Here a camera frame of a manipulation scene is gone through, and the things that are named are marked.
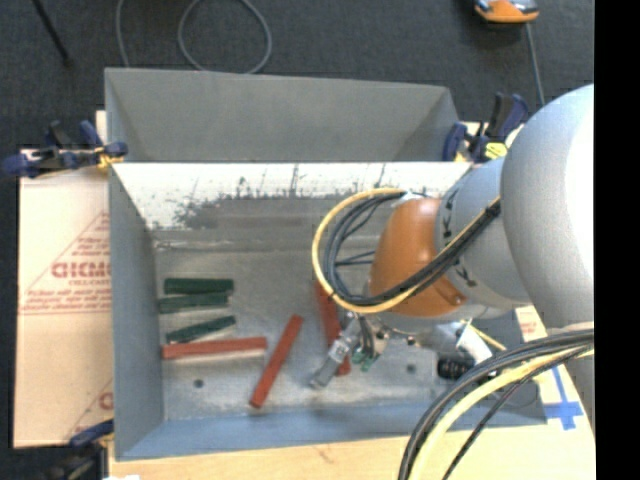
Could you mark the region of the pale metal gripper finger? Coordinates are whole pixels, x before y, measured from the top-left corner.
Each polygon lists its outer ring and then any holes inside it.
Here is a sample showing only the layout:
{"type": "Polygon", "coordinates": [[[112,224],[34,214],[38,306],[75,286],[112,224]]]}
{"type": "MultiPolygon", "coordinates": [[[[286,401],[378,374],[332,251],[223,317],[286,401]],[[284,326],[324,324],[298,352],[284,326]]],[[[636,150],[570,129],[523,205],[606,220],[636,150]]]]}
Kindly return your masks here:
{"type": "Polygon", "coordinates": [[[349,346],[343,340],[336,340],[330,347],[327,356],[321,366],[313,373],[310,386],[312,388],[325,388],[336,376],[349,353],[349,346]]]}

